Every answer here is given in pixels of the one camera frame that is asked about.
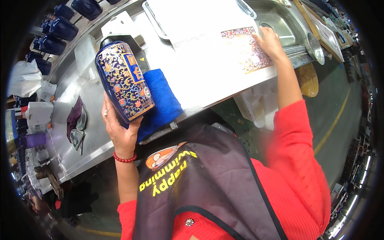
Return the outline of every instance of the woman's left hand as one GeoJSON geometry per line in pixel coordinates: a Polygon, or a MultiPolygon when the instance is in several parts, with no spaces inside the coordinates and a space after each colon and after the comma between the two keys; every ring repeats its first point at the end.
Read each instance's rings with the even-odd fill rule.
{"type": "Polygon", "coordinates": [[[137,140],[137,131],[143,117],[131,122],[128,129],[121,126],[117,120],[113,104],[105,91],[101,116],[106,125],[106,131],[115,146],[116,156],[122,159],[132,158],[137,140]]]}

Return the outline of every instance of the drain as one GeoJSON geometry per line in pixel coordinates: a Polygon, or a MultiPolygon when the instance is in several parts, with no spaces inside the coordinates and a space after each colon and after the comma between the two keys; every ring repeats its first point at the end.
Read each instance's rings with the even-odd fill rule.
{"type": "Polygon", "coordinates": [[[262,26],[264,28],[272,28],[272,30],[276,33],[275,28],[267,22],[261,21],[259,22],[259,26],[262,26]]]}

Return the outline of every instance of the red sleeve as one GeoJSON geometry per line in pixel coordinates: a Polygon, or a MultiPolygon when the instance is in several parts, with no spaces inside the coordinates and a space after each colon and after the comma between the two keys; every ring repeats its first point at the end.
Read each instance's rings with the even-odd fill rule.
{"type": "Polygon", "coordinates": [[[118,213],[121,223],[121,240],[131,240],[133,234],[133,226],[135,225],[136,202],[132,200],[119,204],[118,213]]]}
{"type": "Polygon", "coordinates": [[[319,227],[325,231],[331,214],[329,187],[314,158],[312,131],[304,100],[275,114],[272,144],[267,162],[296,194],[319,227]]]}

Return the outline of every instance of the red bead bracelet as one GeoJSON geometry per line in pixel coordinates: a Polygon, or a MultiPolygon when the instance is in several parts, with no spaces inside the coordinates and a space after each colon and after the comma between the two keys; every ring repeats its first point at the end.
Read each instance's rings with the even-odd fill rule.
{"type": "Polygon", "coordinates": [[[119,158],[118,156],[116,156],[116,152],[113,152],[113,157],[114,157],[117,161],[119,161],[119,162],[133,162],[133,161],[135,161],[137,155],[136,155],[136,153],[134,153],[134,154],[133,154],[133,157],[130,158],[130,159],[121,159],[121,158],[119,158]]]}

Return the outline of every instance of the button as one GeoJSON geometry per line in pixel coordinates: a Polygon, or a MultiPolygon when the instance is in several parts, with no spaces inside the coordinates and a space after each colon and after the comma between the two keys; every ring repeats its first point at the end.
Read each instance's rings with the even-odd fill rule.
{"type": "Polygon", "coordinates": [[[193,224],[194,224],[195,222],[193,221],[193,219],[192,218],[189,218],[189,219],[187,219],[187,220],[185,220],[185,225],[186,226],[192,226],[193,224]]]}

